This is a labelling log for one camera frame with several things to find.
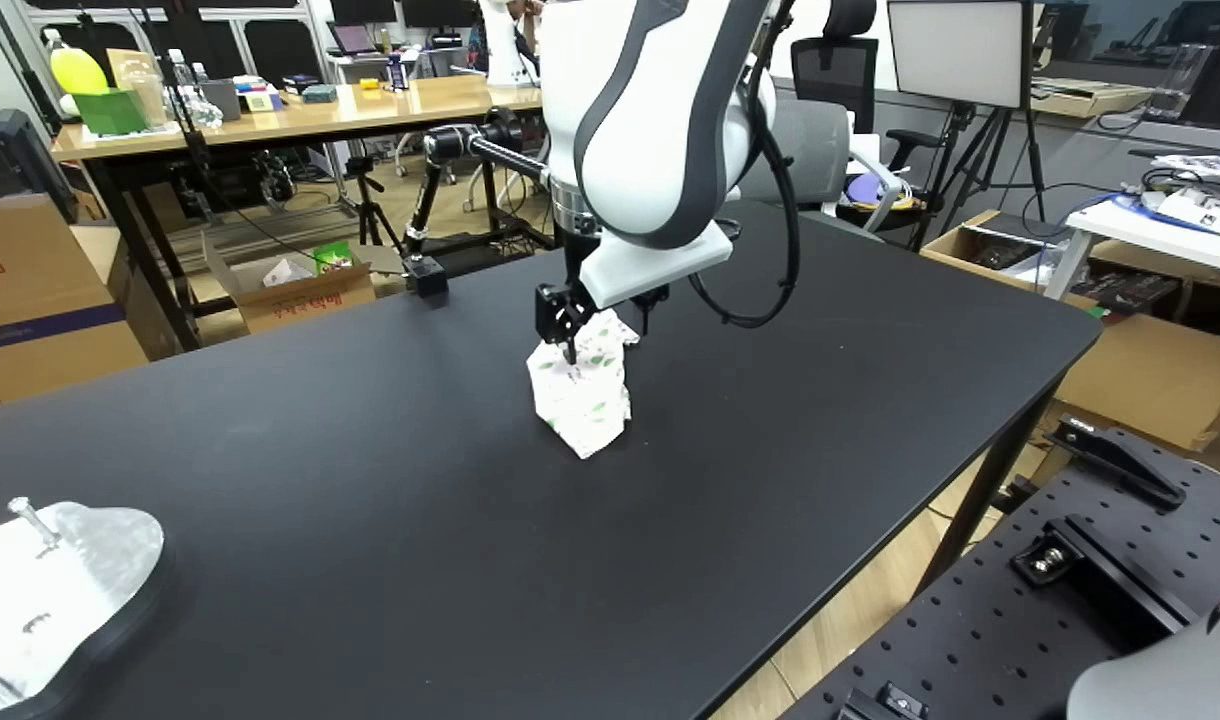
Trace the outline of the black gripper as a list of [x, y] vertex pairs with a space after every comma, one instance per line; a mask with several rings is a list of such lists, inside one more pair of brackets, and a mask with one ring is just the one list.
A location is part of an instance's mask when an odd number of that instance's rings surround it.
[[564, 342], [564, 361], [578, 364], [578, 332], [595, 312], [595, 299], [590, 297], [580, 266], [595, 251], [595, 236], [567, 236], [564, 241], [564, 279], [535, 287], [535, 337], [545, 342]]

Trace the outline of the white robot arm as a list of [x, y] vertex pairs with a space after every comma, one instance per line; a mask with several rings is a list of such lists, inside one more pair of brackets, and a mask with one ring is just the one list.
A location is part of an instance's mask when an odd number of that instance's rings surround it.
[[751, 45], [772, 0], [548, 0], [545, 179], [564, 282], [535, 287], [535, 332], [578, 353], [613, 304], [733, 254], [715, 212], [762, 155]]

